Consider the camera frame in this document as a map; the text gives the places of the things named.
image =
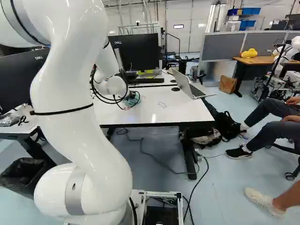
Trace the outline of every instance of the silver laptop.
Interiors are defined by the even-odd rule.
[[[203,85],[197,83],[197,88],[196,88],[195,86],[189,83],[189,79],[187,76],[185,76],[184,74],[178,72],[173,68],[172,71],[178,87],[188,96],[190,96],[192,99],[199,99],[199,98],[205,98],[205,97],[216,95],[216,94],[210,94],[210,95],[206,94],[206,90]]]

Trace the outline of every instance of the yellow rubber duck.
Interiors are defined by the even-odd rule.
[[[257,56],[257,51],[254,48],[250,48],[248,51],[244,51],[240,54],[242,58],[253,58]]]

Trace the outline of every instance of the blue floor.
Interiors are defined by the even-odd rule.
[[[219,111],[228,110],[237,121],[243,121],[257,106],[249,95],[238,98],[220,92],[218,88],[208,88],[208,92],[218,95],[208,97]],[[279,120],[268,116],[249,130],[254,136],[268,121]],[[181,145],[178,141],[177,127],[130,128],[129,136],[133,139],[144,137],[143,150],[154,154],[159,160],[167,163],[177,172],[185,171]],[[226,149],[236,148],[244,140],[236,138],[222,142],[211,149],[201,150],[203,155],[223,154]],[[134,188],[148,191],[180,191],[189,196],[196,181],[189,181],[186,175],[175,175],[160,167],[148,156],[139,152],[139,143],[129,142],[125,135],[112,137],[112,143],[126,158],[134,177]],[[278,143],[291,146],[287,140]],[[44,147],[47,153],[57,162],[66,162],[49,144]],[[3,170],[14,159],[27,154],[18,143],[12,143],[0,153],[0,169]],[[300,208],[288,210],[286,217],[278,219],[251,204],[243,194],[245,187],[252,187],[272,196],[277,196],[289,188],[293,181],[287,181],[285,172],[292,172],[297,166],[297,156],[282,152],[276,148],[262,149],[252,159],[233,160],[226,156],[208,158],[209,171],[194,192],[191,208],[196,225],[294,225],[300,220]],[[199,163],[201,177],[206,170],[204,161]],[[62,224],[39,213],[33,202],[3,188],[0,189],[1,220],[16,225],[58,225]],[[190,225],[189,215],[186,225]]]

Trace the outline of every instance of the dark pants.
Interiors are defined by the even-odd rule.
[[[252,127],[269,113],[283,118],[288,115],[297,115],[300,110],[282,101],[267,98],[246,118],[245,123]],[[300,123],[293,121],[267,123],[246,146],[250,151],[257,151],[267,145],[272,145],[277,138],[293,139],[295,143],[300,142]]]

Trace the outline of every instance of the backpack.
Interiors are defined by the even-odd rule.
[[[216,121],[216,129],[227,139],[222,139],[222,141],[228,142],[241,133],[240,123],[235,122],[228,111],[218,112],[214,119]]]

